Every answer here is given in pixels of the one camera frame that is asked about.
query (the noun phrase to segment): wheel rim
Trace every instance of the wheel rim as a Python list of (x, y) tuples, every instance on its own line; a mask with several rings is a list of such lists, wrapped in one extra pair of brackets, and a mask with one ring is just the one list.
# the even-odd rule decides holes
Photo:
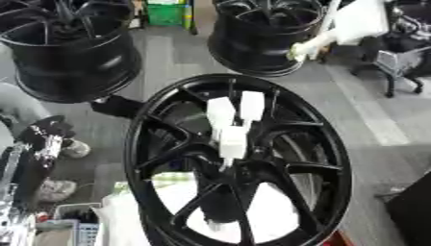
[[(176, 160), (178, 156), (199, 160), (193, 166), (195, 172), (209, 173), (205, 167), (214, 165), (218, 167), (220, 159), (217, 150), (209, 144), (207, 134), (196, 135), (190, 129), (184, 129), (166, 122), (166, 109), (178, 102), (189, 102), (201, 110), (205, 110), (206, 100), (210, 97), (230, 96), (233, 102), (238, 101), (238, 93), (242, 90), (262, 91), (266, 95), (267, 107), (270, 114), (266, 114), (267, 124), (260, 129), (251, 141), (253, 146), (244, 161), (239, 161), (232, 168), (232, 175), (220, 174), (211, 177), (211, 181), (200, 188), (199, 194), (177, 214), (171, 214), (155, 191), (154, 185), (149, 180), (153, 171), (160, 165), (170, 160)], [(285, 111), (285, 106), (292, 107), (302, 120), (280, 120), (279, 113)], [(328, 159), (326, 163), (313, 161), (286, 161), (283, 157), (274, 157), (270, 149), (283, 149), (269, 144), (271, 141), (292, 129), (312, 132), (318, 135), (321, 146)], [(148, 139), (149, 130), (163, 130), (169, 132), (179, 142), (173, 148), (157, 153), (155, 158), (149, 158)], [(318, 245), (333, 232), (340, 223), (350, 198), (351, 172), (347, 154), (340, 138), (333, 128), (312, 106), (294, 93), (274, 85), (270, 82), (241, 75), (203, 75), (193, 77), (173, 86), (169, 86), (150, 98), (146, 105), (138, 113), (131, 125), (126, 140), (125, 169), (127, 179), (132, 191), (137, 198), (142, 212), (151, 220), (152, 224), (168, 240), (178, 245), (237, 245), (210, 239), (187, 227), (187, 218), (198, 209), (201, 203), (212, 196), (221, 185), (229, 187), (235, 200), (238, 202), (239, 221), (241, 227), (241, 242), (238, 245)], [(255, 243), (242, 203), (241, 191), (237, 186), (240, 174), (246, 172), (251, 176), (244, 179), (248, 184), (268, 182), (276, 185), (288, 197), (290, 197), (300, 216), (300, 226), (297, 230), (281, 238), (265, 243)], [(314, 173), (324, 180), (322, 192), (317, 199), (313, 211), (305, 202), (292, 182), (294, 173)]]
[(127, 28), (126, 0), (7, 0), (0, 6), (0, 40), (25, 46), (65, 46)]
[(245, 23), (263, 28), (302, 31), (322, 18), (318, 1), (296, 0), (218, 0), (215, 7)]

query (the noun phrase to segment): shoe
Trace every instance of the shoe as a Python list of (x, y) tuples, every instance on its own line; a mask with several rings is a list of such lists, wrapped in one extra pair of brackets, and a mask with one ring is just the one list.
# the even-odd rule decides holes
[(72, 181), (46, 180), (38, 191), (38, 200), (45, 203), (59, 203), (69, 198), (76, 191)]
[(91, 148), (88, 144), (76, 139), (71, 139), (72, 144), (62, 149), (62, 154), (72, 159), (84, 158), (89, 155)]

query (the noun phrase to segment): wheel spoke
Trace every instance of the wheel spoke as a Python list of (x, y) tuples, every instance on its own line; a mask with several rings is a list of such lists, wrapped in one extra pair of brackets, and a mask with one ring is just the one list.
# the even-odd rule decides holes
[(180, 146), (168, 150), (167, 152), (160, 153), (157, 157), (149, 161), (139, 164), (136, 169), (140, 172), (142, 179), (149, 179), (157, 167), (160, 167), (169, 161), (180, 159), (189, 151), (189, 149), (190, 145), (183, 143)]
[(8, 23), (17, 18), (29, 18), (29, 19), (44, 19), (47, 20), (51, 16), (50, 13), (44, 12), (40, 9), (20, 9), (16, 11), (4, 12), (0, 14), (0, 22)]
[(191, 133), (186, 129), (166, 122), (165, 120), (162, 120), (155, 115), (147, 115), (144, 124), (146, 128), (149, 128), (151, 130), (167, 131), (179, 140), (187, 140), (190, 138), (191, 135)]
[(0, 33), (0, 37), (7, 37), (7, 38), (14, 39), (16, 36), (19, 36), (20, 34), (24, 34), (25, 31), (32, 30), (35, 25), (40, 25), (40, 24), (42, 24), (40, 21), (35, 20), (33, 22), (29, 22), (29, 23), (14, 27), (13, 29), (10, 29), (4, 33)]
[(312, 161), (298, 161), (287, 163), (288, 172), (291, 174), (317, 174), (320, 176), (337, 175), (342, 171), (342, 167), (337, 165), (330, 165), (325, 163), (318, 163)]
[(89, 35), (90, 39), (96, 38), (96, 33), (94, 32), (94, 26), (92, 25), (90, 17), (86, 16), (81, 18), (83, 22), (84, 28), (86, 29), (87, 35)]
[(207, 99), (203, 98), (197, 93), (194, 93), (188, 88), (181, 87), (179, 96), (181, 100), (192, 102), (203, 111), (207, 109)]
[(112, 13), (118, 13), (119, 9), (123, 8), (124, 12), (121, 14), (127, 14), (132, 8), (128, 4), (119, 4), (119, 3), (111, 3), (111, 2), (104, 2), (104, 1), (91, 1), (84, 4), (77, 12), (77, 16), (85, 16), (88, 14), (92, 14), (96, 11), (103, 11), (103, 12), (112, 12)]
[(209, 184), (203, 188), (191, 201), (180, 209), (171, 219), (170, 223), (174, 226), (184, 228), (191, 214), (200, 207), (202, 201), (222, 184)]
[(235, 202), (237, 203), (237, 207), (238, 207), (238, 222), (240, 224), (240, 228), (241, 228), (241, 242), (240, 242), (240, 246), (252, 246), (252, 245), (256, 245), (255, 241), (254, 241), (254, 235), (253, 232), (251, 231), (251, 226), (250, 226), (250, 221), (248, 220), (247, 217), (247, 212), (245, 211), (245, 208), (242, 204), (241, 201), (241, 196), (240, 196), (240, 192), (238, 191), (238, 189), (234, 186), (230, 186), (232, 193), (234, 195), (235, 198)]
[(244, 164), (260, 177), (262, 182), (276, 185), (295, 205), (300, 218), (300, 228), (307, 234), (316, 234), (319, 228), (317, 218), (310, 210), (304, 197), (292, 178), (282, 168), (264, 161), (251, 161)]
[(273, 124), (264, 130), (257, 137), (257, 144), (264, 146), (268, 145), (274, 138), (279, 135), (284, 135), (289, 133), (292, 130), (298, 130), (298, 128), (321, 128), (324, 124), (321, 122), (311, 122), (311, 121), (284, 121), (281, 123)]
[(203, 143), (183, 142), (167, 152), (160, 153), (157, 157), (136, 166), (143, 180), (148, 180), (153, 175), (154, 170), (170, 161), (181, 160), (193, 156), (204, 156), (205, 160), (218, 159), (218, 152), (213, 147)]

